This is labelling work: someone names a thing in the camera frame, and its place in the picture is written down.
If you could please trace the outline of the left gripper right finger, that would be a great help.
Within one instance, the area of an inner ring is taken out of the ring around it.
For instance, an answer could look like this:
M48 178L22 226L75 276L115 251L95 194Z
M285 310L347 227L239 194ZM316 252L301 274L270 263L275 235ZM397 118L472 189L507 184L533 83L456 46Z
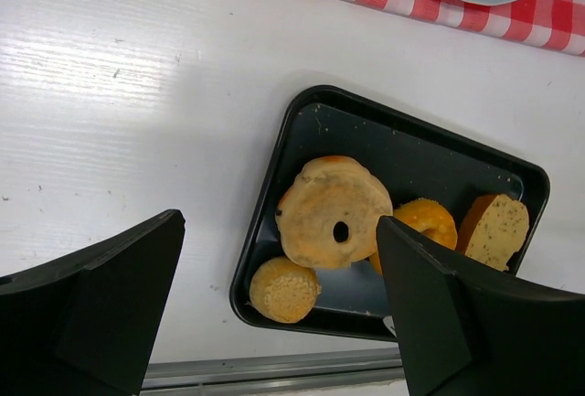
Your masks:
M412 395L581 395L584 297L499 272L392 217L377 226Z

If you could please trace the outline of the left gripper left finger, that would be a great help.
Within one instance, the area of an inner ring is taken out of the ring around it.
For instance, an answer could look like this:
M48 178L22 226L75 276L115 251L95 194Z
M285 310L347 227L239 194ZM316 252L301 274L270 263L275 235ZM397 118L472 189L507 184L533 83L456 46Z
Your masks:
M2 394L139 394L184 236L168 209L2 276Z

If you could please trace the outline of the small round bun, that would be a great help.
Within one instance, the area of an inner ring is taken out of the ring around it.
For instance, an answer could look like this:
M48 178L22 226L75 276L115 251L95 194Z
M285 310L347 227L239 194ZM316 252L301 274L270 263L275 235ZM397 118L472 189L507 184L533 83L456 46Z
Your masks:
M314 308L321 286L311 268L285 256L263 263L250 281L250 303L264 317L295 324Z

